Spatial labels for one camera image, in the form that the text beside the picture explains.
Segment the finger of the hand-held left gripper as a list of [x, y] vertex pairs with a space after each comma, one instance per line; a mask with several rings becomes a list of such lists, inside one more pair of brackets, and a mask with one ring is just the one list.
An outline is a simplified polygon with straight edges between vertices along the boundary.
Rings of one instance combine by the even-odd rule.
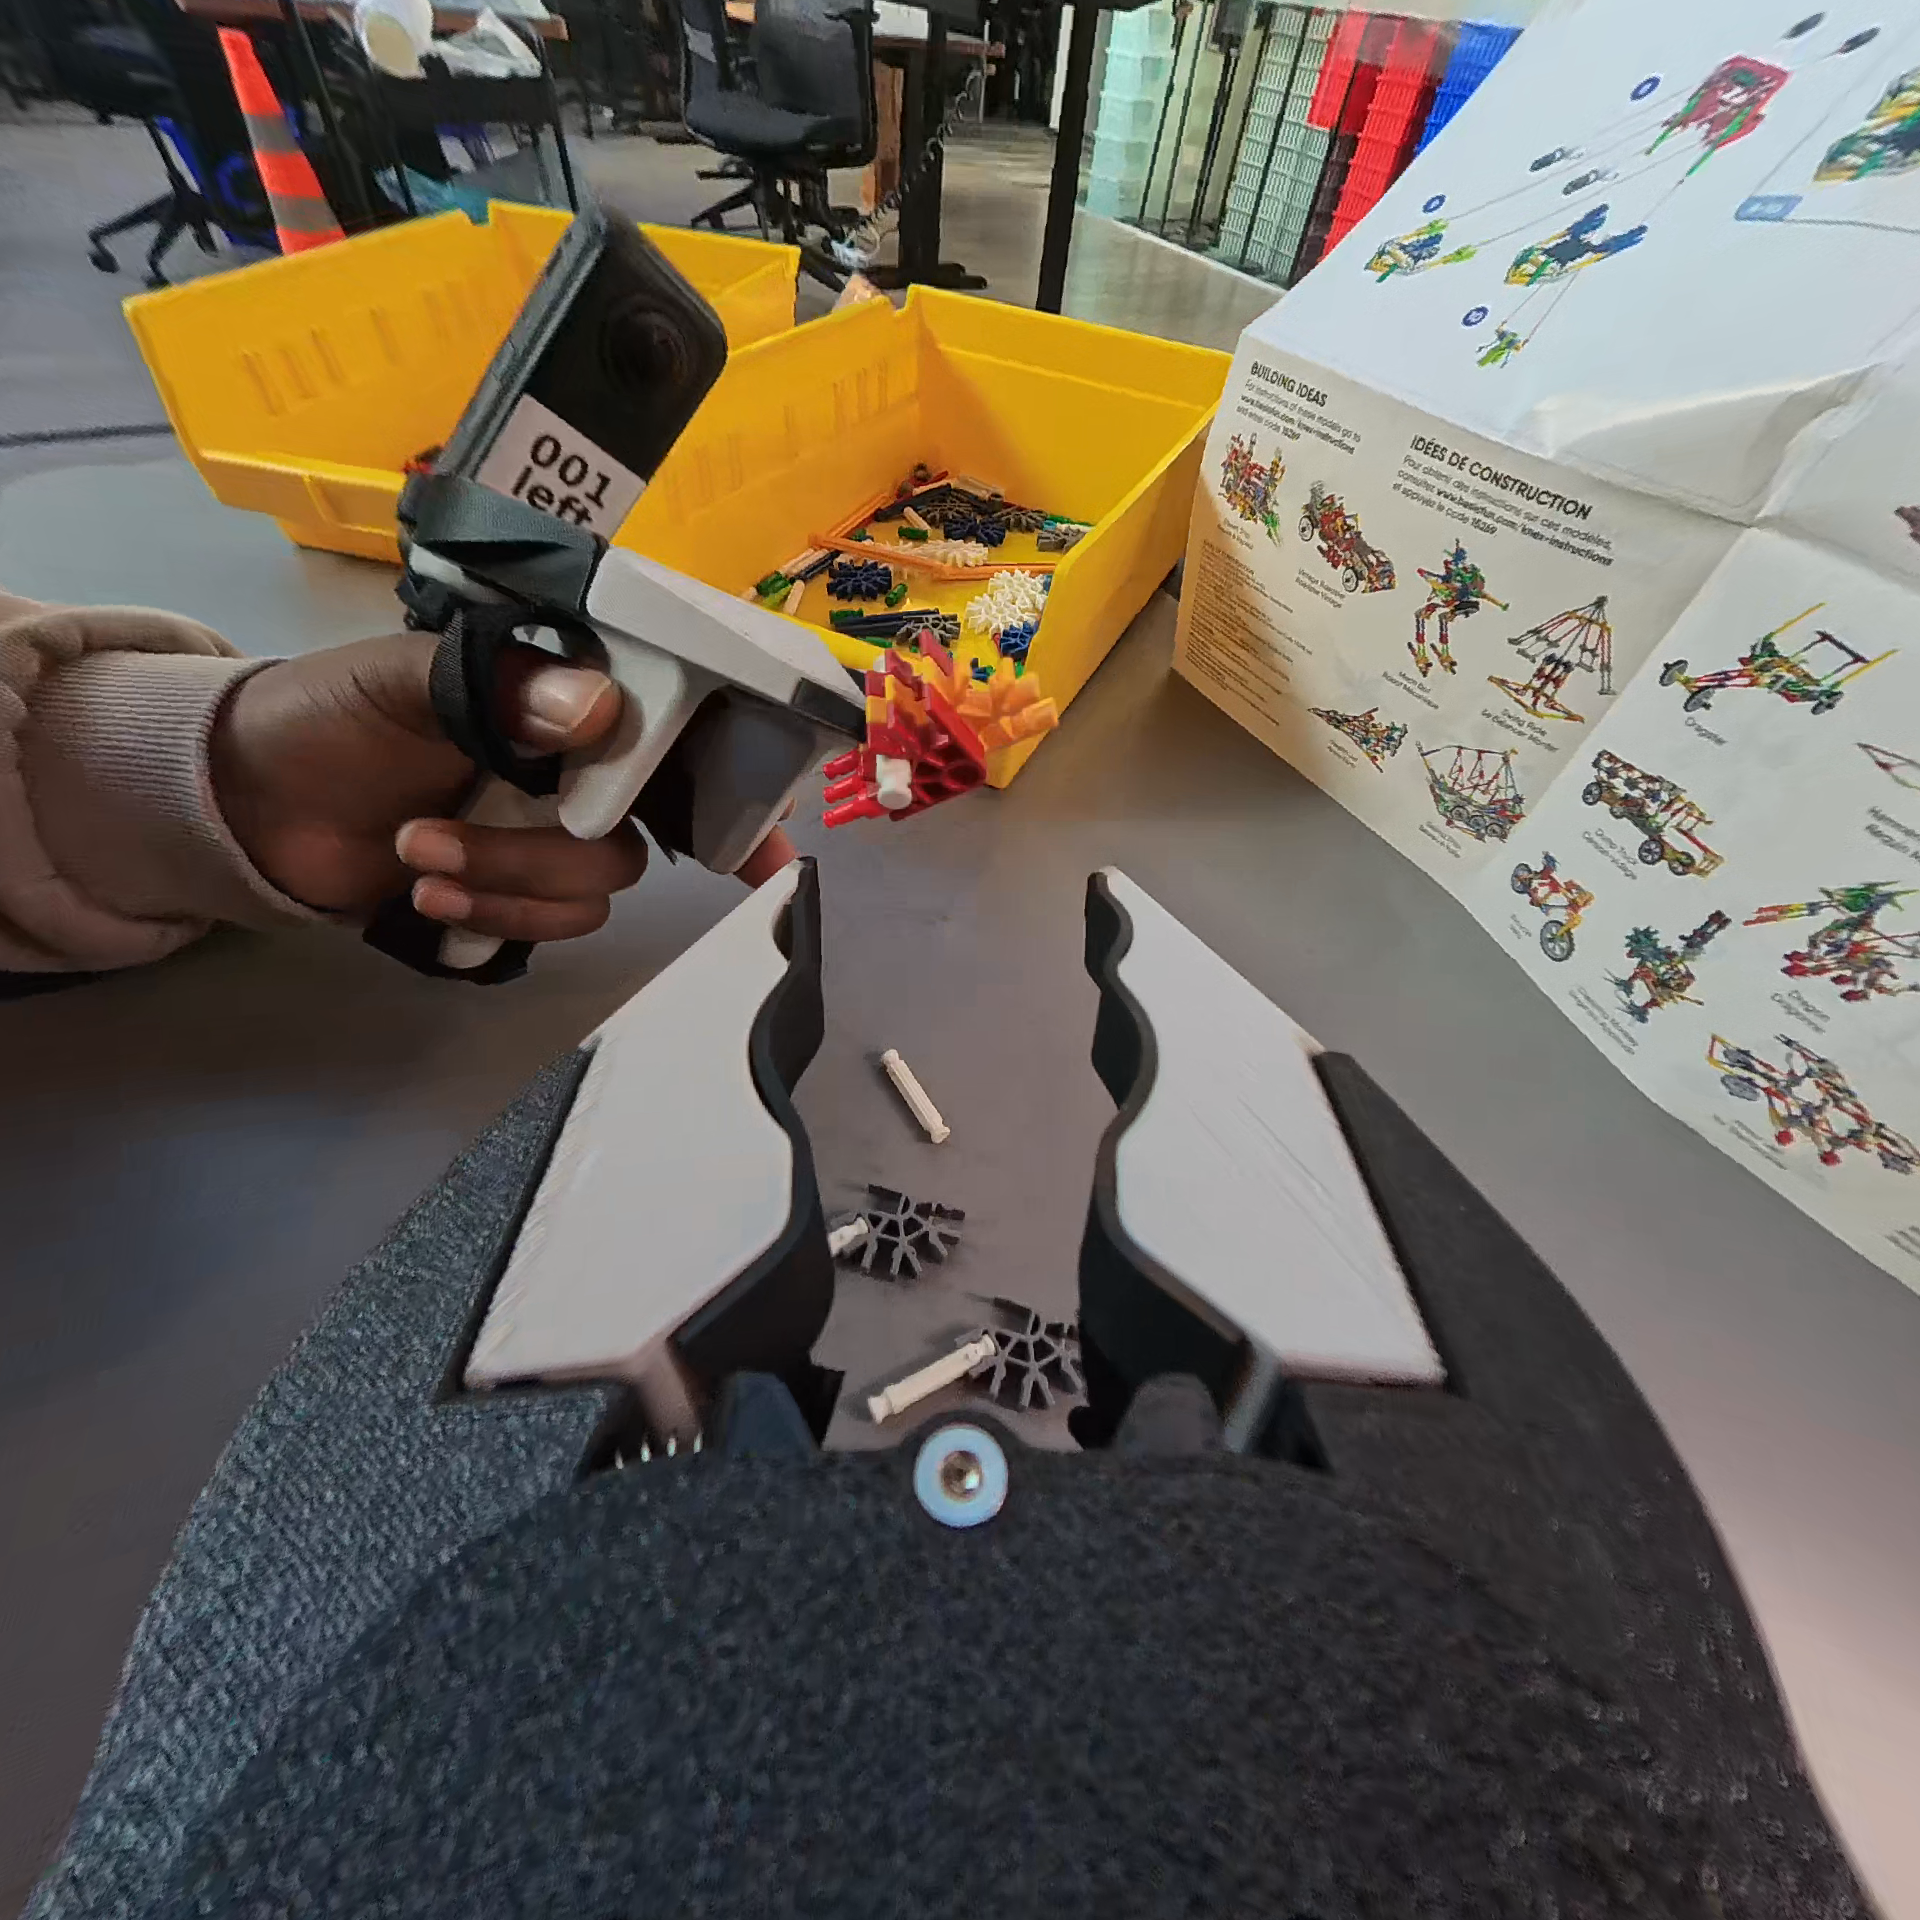
[[816, 727], [767, 703], [701, 703], [640, 791], [640, 824], [668, 858], [735, 872], [817, 757]]
[[626, 688], [640, 685], [644, 668], [671, 668], [698, 695], [730, 688], [829, 736], [866, 733], [866, 695], [824, 634], [751, 597], [610, 547], [584, 589], [584, 618]]

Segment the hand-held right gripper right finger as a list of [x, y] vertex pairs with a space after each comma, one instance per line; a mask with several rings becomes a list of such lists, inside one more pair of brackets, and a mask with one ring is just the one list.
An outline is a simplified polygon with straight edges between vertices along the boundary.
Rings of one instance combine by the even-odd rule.
[[1088, 877], [1086, 966], [1113, 1103], [1077, 1266], [1086, 1443], [1167, 1375], [1240, 1453], [1298, 1383], [1442, 1387], [1319, 1043], [1120, 869]]

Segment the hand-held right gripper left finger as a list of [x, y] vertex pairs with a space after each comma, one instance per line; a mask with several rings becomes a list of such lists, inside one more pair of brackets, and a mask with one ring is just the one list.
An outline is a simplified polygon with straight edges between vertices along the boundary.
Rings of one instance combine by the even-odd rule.
[[808, 1366], [833, 1292], [796, 1102], [821, 904], [789, 861], [590, 1032], [463, 1389], [618, 1387], [647, 1443], [690, 1448], [726, 1381]]

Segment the grey toy connector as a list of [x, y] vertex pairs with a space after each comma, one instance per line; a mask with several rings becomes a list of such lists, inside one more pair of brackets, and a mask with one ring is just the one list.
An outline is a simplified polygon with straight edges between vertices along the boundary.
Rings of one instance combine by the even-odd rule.
[[884, 1183], [869, 1183], [862, 1207], [833, 1220], [845, 1216], [871, 1220], [871, 1247], [862, 1250], [862, 1259], [838, 1263], [864, 1278], [887, 1283], [911, 1283], [926, 1266], [943, 1263], [968, 1222], [959, 1207], [914, 1198]]
[[1054, 1410], [1086, 1402], [1080, 1327], [1071, 1317], [1046, 1317], [1005, 1296], [984, 1296], [990, 1324], [968, 1343], [990, 1339], [964, 1381], [992, 1403], [1014, 1410]]

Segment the yellow toy connector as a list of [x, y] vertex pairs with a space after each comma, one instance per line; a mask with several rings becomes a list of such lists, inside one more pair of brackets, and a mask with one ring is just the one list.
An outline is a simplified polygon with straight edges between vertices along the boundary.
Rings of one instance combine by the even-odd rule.
[[879, 646], [866, 672], [897, 682], [924, 701], [938, 696], [984, 757], [1039, 740], [1061, 725], [1056, 701], [1039, 684], [1029, 684], [1014, 663], [999, 660], [981, 675], [973, 660], [956, 656], [932, 631], [921, 631], [908, 644]]

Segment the person's left forearm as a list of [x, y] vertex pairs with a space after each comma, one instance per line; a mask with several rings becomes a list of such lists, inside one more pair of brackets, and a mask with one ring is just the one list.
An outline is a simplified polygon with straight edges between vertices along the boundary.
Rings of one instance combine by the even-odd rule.
[[314, 911], [238, 845], [209, 740], [265, 663], [154, 607], [2, 597], [2, 972], [153, 964], [216, 926]]

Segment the person's left hand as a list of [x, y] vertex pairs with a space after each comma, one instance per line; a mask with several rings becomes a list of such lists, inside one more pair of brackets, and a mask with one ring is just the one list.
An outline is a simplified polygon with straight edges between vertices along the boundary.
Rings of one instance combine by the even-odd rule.
[[278, 893], [349, 920], [407, 893], [422, 919], [504, 943], [598, 930], [644, 872], [640, 829], [581, 840], [460, 818], [476, 770], [429, 701], [434, 654], [407, 631], [241, 678], [208, 740], [233, 840]]

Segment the pile of toy building parts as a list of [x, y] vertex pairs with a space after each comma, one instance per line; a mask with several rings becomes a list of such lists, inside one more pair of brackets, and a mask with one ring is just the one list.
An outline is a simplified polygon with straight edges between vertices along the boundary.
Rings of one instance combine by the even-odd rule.
[[914, 467], [740, 597], [841, 640], [848, 660], [934, 637], [973, 682], [1017, 677], [1057, 564], [1095, 526], [1008, 499], [970, 475]]

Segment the yellow plastic bin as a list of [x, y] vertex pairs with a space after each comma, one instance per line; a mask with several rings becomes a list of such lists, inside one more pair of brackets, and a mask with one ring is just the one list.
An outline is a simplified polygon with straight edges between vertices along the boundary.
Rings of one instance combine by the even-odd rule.
[[[918, 464], [1089, 522], [1023, 672], [1064, 718], [1183, 552], [1229, 365], [967, 294], [853, 304], [728, 357], [614, 544], [740, 597]], [[988, 757], [988, 783], [1039, 747]]]
[[182, 455], [296, 547], [399, 563], [405, 467], [447, 439], [569, 226], [494, 200], [126, 299]]

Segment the black office chair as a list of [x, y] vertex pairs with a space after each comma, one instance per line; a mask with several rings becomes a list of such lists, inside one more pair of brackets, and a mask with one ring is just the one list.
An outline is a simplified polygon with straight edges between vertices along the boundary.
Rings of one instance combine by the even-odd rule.
[[765, 242], [844, 246], [858, 214], [829, 176], [877, 151], [872, 4], [757, 2], [738, 24], [722, 2], [681, 2], [679, 24], [682, 128], [720, 158], [703, 176], [735, 182], [690, 223], [746, 210]]

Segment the orange traffic cone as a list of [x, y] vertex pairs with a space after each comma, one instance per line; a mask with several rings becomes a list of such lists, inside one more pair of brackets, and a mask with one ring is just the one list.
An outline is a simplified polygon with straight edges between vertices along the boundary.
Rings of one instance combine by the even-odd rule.
[[220, 28], [234, 106], [247, 126], [255, 178], [266, 197], [278, 252], [295, 255], [344, 240], [312, 162], [244, 29]]

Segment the wooden table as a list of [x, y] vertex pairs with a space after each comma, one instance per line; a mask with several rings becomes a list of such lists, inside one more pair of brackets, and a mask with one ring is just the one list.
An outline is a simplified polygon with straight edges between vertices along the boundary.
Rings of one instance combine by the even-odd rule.
[[1061, 315], [1071, 252], [1071, 221], [1080, 192], [1080, 160], [1088, 135], [1088, 103], [1092, 61], [1097, 53], [1098, 4], [1063, 6], [1063, 53], [1056, 60], [1057, 110], [1054, 114], [1054, 154], [1046, 176], [1044, 226], [1039, 240], [1039, 272], [1036, 309]]

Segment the rack of small storage bins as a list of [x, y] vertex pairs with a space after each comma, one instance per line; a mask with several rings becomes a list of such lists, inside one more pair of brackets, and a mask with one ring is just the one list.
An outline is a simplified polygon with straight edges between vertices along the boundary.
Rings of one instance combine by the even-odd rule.
[[1407, 170], [1536, 4], [1166, 2], [1095, 46], [1080, 204], [1289, 287]]

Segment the folded instruction sheet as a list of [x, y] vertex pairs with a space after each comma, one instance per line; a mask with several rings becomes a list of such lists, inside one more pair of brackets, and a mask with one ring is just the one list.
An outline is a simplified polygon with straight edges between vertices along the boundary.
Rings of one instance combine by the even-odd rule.
[[1239, 339], [1174, 668], [1917, 1255], [1917, 4], [1554, 4]]

